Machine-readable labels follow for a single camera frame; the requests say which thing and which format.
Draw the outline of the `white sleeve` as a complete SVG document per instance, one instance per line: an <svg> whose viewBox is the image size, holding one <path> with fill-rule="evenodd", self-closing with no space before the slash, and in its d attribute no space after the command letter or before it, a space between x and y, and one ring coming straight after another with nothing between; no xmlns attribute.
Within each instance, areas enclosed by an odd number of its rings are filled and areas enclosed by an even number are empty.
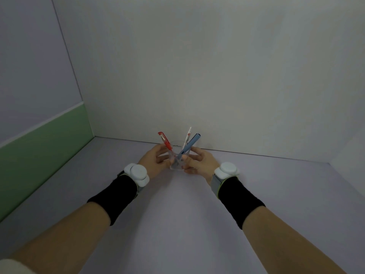
<svg viewBox="0 0 365 274"><path fill-rule="evenodd" d="M21 262L13 259L0 260L0 274L37 274Z"/></svg>

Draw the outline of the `white pen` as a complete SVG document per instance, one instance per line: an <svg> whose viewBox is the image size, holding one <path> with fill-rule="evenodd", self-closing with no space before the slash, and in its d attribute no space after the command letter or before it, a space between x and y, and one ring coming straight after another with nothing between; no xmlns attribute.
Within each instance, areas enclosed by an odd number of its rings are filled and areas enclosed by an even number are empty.
<svg viewBox="0 0 365 274"><path fill-rule="evenodd" d="M189 138L190 138L190 135L191 135L191 130L192 130L192 127L189 128L189 131L188 131L188 133L186 135L186 138L185 138L185 141L184 141L184 144L182 146L181 151L183 151L185 149L187 143L189 142Z"/></svg>

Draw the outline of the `blue pen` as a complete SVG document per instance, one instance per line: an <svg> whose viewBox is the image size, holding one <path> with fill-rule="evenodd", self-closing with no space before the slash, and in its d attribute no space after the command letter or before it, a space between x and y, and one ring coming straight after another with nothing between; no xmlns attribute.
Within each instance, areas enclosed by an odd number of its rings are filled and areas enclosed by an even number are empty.
<svg viewBox="0 0 365 274"><path fill-rule="evenodd" d="M196 133L194 137L187 143L185 149L183 151L179 151L177 154L182 157L182 155L189 155L191 147L200 139L201 135L199 133Z"/></svg>

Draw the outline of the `red pen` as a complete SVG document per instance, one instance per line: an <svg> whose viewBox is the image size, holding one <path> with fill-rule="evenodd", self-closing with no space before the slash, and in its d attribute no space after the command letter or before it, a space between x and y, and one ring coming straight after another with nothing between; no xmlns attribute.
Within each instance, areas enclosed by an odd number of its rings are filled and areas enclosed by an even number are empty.
<svg viewBox="0 0 365 274"><path fill-rule="evenodd" d="M158 132L158 135L161 137L163 143L165 144L166 148L168 149L168 154L170 156L169 160L172 165L175 161L175 153L173 152L172 146L171 146L169 140L167 139L166 135L162 131Z"/></svg>

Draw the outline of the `person's right forearm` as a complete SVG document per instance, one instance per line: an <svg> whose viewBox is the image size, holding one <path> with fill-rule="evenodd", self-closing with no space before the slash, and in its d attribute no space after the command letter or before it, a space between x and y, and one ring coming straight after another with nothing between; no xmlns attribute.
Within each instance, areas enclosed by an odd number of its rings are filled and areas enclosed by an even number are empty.
<svg viewBox="0 0 365 274"><path fill-rule="evenodd" d="M267 207L250 213L241 230L268 274L346 274Z"/></svg>

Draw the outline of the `person's left hand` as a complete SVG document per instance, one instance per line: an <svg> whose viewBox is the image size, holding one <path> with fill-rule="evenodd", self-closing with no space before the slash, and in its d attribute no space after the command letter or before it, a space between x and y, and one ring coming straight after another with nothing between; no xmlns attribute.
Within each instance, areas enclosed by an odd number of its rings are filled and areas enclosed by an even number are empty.
<svg viewBox="0 0 365 274"><path fill-rule="evenodd" d="M163 170L170 166L161 166L156 163L156 157L162 155L168 155L168 149L164 143L155 145L139 160L138 164L144 166L147 169L150 180L154 179Z"/></svg>

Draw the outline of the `clear plastic cup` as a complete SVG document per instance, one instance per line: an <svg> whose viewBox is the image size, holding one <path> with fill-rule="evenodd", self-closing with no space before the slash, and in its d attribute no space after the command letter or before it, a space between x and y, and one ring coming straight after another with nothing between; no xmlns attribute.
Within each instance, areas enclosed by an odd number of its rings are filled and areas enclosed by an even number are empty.
<svg viewBox="0 0 365 274"><path fill-rule="evenodd" d="M169 151L169 162L171 170L184 170L185 163L179 154Z"/></svg>

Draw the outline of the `black wristband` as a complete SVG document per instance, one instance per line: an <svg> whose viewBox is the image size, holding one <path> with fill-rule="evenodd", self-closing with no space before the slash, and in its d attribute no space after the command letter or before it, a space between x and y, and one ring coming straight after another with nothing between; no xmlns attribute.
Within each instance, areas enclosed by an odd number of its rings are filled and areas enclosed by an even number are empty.
<svg viewBox="0 0 365 274"><path fill-rule="evenodd" d="M265 204L254 196L236 176L226 179L221 184L217 196L240 229L250 213L258 207L265 207Z"/></svg>
<svg viewBox="0 0 365 274"><path fill-rule="evenodd" d="M112 183L100 193L88 199L101 206L110 218L110 225L114 225L119 215L138 195L138 186L131 177L120 172Z"/></svg>

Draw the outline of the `person's left forearm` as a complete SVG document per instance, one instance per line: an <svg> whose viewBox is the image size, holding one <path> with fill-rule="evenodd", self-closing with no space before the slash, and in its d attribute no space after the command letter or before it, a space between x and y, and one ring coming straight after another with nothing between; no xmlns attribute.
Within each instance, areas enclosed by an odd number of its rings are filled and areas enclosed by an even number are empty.
<svg viewBox="0 0 365 274"><path fill-rule="evenodd" d="M78 274L110 227L110 218L87 202L14 252L8 259L37 274Z"/></svg>

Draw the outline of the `person's right hand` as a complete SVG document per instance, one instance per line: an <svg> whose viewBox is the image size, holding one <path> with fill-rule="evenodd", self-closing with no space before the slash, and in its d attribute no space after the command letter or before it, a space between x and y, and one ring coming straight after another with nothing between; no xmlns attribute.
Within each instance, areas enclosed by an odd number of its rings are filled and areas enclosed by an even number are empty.
<svg viewBox="0 0 365 274"><path fill-rule="evenodd" d="M200 175L206 180L208 185L211 185L215 169L220 166L220 163L210 152L204 149L191 147L190 150L195 154L189 154L188 156L198 161L198 166L196 168L184 169L184 172L189 175Z"/></svg>

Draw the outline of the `white wrist tracker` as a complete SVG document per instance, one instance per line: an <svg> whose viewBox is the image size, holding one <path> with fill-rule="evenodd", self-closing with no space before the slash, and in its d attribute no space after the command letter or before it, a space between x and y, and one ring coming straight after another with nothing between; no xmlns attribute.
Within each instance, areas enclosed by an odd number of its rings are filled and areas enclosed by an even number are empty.
<svg viewBox="0 0 365 274"><path fill-rule="evenodd" d="M225 180L233 176L238 176L239 174L240 174L239 169L233 163L230 162L223 162L214 171L214 175L219 180Z"/></svg>
<svg viewBox="0 0 365 274"><path fill-rule="evenodd" d="M141 188L145 187L150 181L147 169L139 164L128 164L124 168L124 172L122 174L130 177L135 182L135 184Z"/></svg>

